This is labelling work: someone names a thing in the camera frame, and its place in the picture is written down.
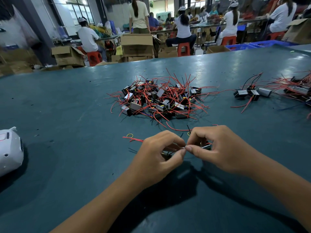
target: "white cap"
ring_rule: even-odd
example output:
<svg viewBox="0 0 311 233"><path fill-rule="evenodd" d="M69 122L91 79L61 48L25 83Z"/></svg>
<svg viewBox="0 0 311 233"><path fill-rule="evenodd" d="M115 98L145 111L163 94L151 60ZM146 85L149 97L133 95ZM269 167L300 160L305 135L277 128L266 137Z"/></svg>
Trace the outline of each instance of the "white cap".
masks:
<svg viewBox="0 0 311 233"><path fill-rule="evenodd" d="M78 22L79 22L79 23L82 23L82 22L84 22L84 21L87 21L84 17L79 17L79 18L78 18Z"/></svg>
<svg viewBox="0 0 311 233"><path fill-rule="evenodd" d="M185 11L186 10L186 7L185 6L181 6L179 7L178 11Z"/></svg>
<svg viewBox="0 0 311 233"><path fill-rule="evenodd" d="M237 1L233 1L230 5L230 7L237 7L239 3Z"/></svg>

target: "blue bin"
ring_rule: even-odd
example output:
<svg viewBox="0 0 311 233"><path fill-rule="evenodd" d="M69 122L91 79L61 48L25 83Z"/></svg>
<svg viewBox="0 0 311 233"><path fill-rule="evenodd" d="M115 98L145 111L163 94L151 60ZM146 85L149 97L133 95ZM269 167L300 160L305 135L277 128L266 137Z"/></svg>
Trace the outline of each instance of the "blue bin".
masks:
<svg viewBox="0 0 311 233"><path fill-rule="evenodd" d="M273 46L274 44L278 44L281 46L296 46L297 45L295 43L282 42L282 41L277 41L277 40L269 40L269 41L249 43L249 45L251 45L251 46L259 46L259 47L269 47L269 46Z"/></svg>
<svg viewBox="0 0 311 233"><path fill-rule="evenodd" d="M228 45L228 46L226 46L226 47L227 47L230 51L258 48L258 47L256 47L256 46L251 46L251 45L248 45L248 44Z"/></svg>

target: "person in teal shirt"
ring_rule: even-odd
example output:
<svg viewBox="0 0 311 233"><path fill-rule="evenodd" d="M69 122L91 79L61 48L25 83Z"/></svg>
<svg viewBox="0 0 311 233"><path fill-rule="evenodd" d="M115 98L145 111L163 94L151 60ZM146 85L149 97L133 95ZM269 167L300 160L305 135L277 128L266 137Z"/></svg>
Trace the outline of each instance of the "person in teal shirt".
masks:
<svg viewBox="0 0 311 233"><path fill-rule="evenodd" d="M218 15L218 11L216 9L216 6L213 6L212 11L210 12L210 15Z"/></svg>

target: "green pants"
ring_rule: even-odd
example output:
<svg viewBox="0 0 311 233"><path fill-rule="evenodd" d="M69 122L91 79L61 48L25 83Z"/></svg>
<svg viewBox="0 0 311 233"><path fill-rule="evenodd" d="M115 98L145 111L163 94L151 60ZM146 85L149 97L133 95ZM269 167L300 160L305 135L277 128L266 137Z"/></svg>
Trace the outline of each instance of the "green pants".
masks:
<svg viewBox="0 0 311 233"><path fill-rule="evenodd" d="M149 34L149 31L147 28L133 28L134 34Z"/></svg>

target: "hand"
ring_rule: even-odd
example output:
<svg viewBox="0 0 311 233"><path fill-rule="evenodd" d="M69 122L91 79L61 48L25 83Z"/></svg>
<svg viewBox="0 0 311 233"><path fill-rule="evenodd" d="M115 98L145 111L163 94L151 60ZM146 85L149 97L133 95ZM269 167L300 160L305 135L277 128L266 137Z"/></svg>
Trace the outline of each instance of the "hand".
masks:
<svg viewBox="0 0 311 233"><path fill-rule="evenodd" d="M207 139L213 143L211 151L200 147L206 144ZM195 127L185 149L226 172L243 175L249 174L259 158L264 156L223 125Z"/></svg>
<svg viewBox="0 0 311 233"><path fill-rule="evenodd" d="M126 170L142 189L161 181L169 172L182 164L185 141L170 131L163 131L144 140L137 155ZM163 150L177 151L168 161L161 156Z"/></svg>

